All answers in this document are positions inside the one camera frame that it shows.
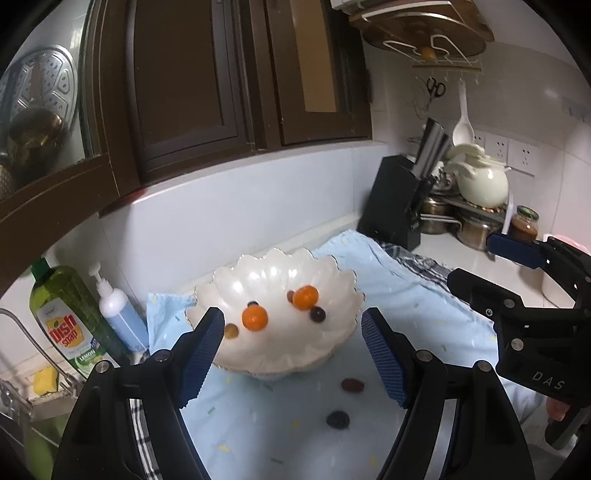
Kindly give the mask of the person's right hand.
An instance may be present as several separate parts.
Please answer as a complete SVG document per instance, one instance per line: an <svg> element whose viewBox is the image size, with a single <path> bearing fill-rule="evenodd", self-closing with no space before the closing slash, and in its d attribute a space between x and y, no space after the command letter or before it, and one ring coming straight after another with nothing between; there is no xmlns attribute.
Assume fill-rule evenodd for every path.
<svg viewBox="0 0 591 480"><path fill-rule="evenodd" d="M548 398L546 400L546 411L550 419L560 422L568 413L570 406L556 399Z"/></svg>

